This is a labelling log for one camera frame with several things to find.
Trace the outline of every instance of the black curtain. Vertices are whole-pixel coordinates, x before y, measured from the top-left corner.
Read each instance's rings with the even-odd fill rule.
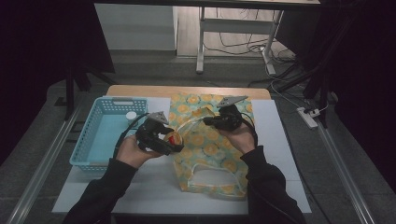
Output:
[[[2,1],[0,19],[3,162],[71,66],[114,67],[91,1]]]
[[[340,120],[396,191],[394,8],[390,0],[365,2],[333,58],[331,88]]]
[[[340,19],[338,0],[319,2],[323,5],[321,9],[284,11],[276,32],[276,40],[295,53],[306,71],[318,64],[337,32]]]

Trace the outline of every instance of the person's right hand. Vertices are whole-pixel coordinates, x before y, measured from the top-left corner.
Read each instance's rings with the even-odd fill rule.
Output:
[[[253,134],[249,127],[244,123],[232,132],[223,130],[219,130],[219,132],[226,136],[233,147],[242,152],[242,154],[246,154],[255,149]]]

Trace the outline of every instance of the black jacket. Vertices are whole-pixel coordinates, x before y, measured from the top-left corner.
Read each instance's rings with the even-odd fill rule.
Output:
[[[247,203],[250,223],[305,223],[303,213],[286,189],[285,176],[274,165],[266,162],[262,146],[243,155],[248,166]],[[117,200],[131,184],[137,169],[110,159],[104,176],[93,180],[80,200],[69,211],[64,223],[109,223]]]

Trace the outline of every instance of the floor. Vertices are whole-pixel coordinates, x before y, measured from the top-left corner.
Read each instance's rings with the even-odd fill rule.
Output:
[[[183,34],[180,20],[180,41]],[[225,48],[214,40],[205,40],[212,48]],[[194,48],[179,47],[178,57],[169,54],[152,53],[114,53],[113,63],[116,74],[107,74],[110,78],[121,84],[135,85],[178,85],[178,86],[219,86],[219,87],[247,87],[253,80],[262,82],[251,85],[252,88],[271,89],[271,84],[278,85],[263,70],[263,61],[252,53],[247,57],[207,57],[205,59],[205,73],[202,76],[195,74]],[[277,64],[276,71],[281,73],[289,64]],[[85,121],[92,102],[97,97],[106,94],[109,87],[104,81],[89,75],[92,88],[88,92],[76,90],[77,97],[86,97],[87,102],[81,106],[74,128],[67,134],[62,149],[49,171],[49,175],[38,190],[38,195],[33,199],[33,204],[27,206],[24,223],[61,223],[64,215],[52,214],[51,209],[64,184],[71,166],[70,155],[79,137],[81,122]],[[318,130],[309,130],[301,117],[296,113],[297,105],[304,105],[302,97],[304,85],[296,86],[282,95],[272,93],[276,101],[279,116],[284,122],[285,132],[290,140],[290,147],[295,155],[296,164],[299,166],[300,175],[304,179],[304,189],[312,209],[311,214],[304,214],[307,223],[396,223],[396,196],[384,178],[376,170],[364,150],[352,137],[349,131],[339,121],[333,111],[336,102],[329,98],[327,108],[327,123],[334,143],[337,145],[342,158],[351,173],[354,183],[366,202],[374,222],[363,222],[357,215],[353,202],[346,191],[340,175],[337,173],[334,162],[329,156],[323,139]],[[15,147],[9,158],[0,167],[0,223],[7,223],[14,207],[25,192],[35,169],[40,164],[46,151],[51,147],[51,142],[64,123],[64,82],[52,85],[48,90],[48,100],[37,115],[35,121]],[[158,218],[146,217],[146,223],[160,223]],[[208,220],[199,218],[167,220],[168,223],[209,223]]]

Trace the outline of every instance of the power strip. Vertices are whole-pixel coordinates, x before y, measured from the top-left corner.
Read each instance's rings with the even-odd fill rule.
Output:
[[[306,125],[308,125],[309,129],[315,129],[318,127],[318,124],[314,119],[311,117],[309,113],[305,114],[305,108],[299,107],[297,108],[297,112],[300,114],[300,116],[303,118],[305,121]]]
[[[311,116],[311,118],[317,117],[320,115],[320,112],[318,109],[314,109],[308,112],[309,116]]]

